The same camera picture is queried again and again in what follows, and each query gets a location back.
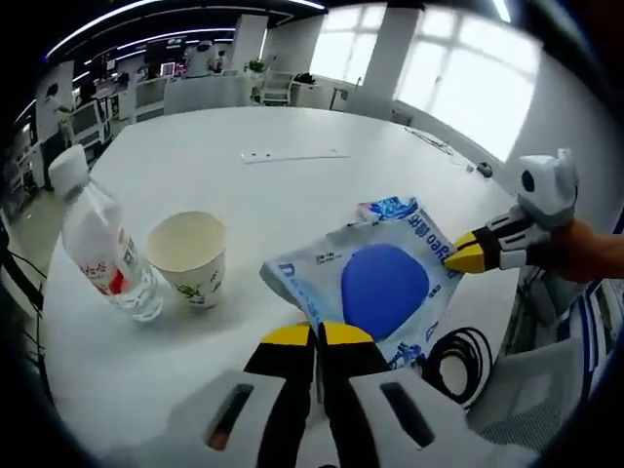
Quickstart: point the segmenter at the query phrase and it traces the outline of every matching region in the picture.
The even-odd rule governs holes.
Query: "blue circle print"
[[[380,341],[418,310],[429,293],[429,277],[408,253],[376,244],[353,254],[340,286],[344,321]]]

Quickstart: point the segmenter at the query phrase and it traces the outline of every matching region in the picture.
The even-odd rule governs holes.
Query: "round table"
[[[241,157],[321,156],[331,148],[349,157],[263,164]],[[218,216],[227,226],[224,299],[208,312],[191,310],[163,284],[161,317],[136,323],[90,286],[58,242],[44,317],[50,384],[68,427],[95,454],[162,432],[176,403],[225,369],[240,368],[273,329],[301,320],[263,284],[262,262],[337,229],[359,202],[415,195],[450,239],[508,210],[512,198],[467,165],[402,126],[327,110],[204,110],[126,128],[97,162],[94,179],[121,201],[139,247],[176,212]],[[465,276],[438,333],[476,327],[495,356],[518,274]],[[323,438],[304,440],[300,457],[308,453],[319,466]]]

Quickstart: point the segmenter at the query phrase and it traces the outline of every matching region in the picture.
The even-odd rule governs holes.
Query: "window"
[[[385,4],[330,10],[314,49],[310,73],[354,85],[362,83],[385,12]]]
[[[527,117],[540,45],[487,19],[429,7],[395,99],[463,133],[504,163]]]

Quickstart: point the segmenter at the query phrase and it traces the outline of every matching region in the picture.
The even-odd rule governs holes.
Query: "bottle cap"
[[[89,180],[87,156],[81,144],[63,151],[48,169],[50,182],[58,196],[64,197],[72,188]]]

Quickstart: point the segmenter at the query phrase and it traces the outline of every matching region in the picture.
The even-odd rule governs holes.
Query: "water bottle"
[[[124,229],[120,204],[89,176],[83,147],[63,152],[49,174],[67,204],[61,239],[69,257],[117,308],[140,322],[156,318],[163,303],[157,280]]]

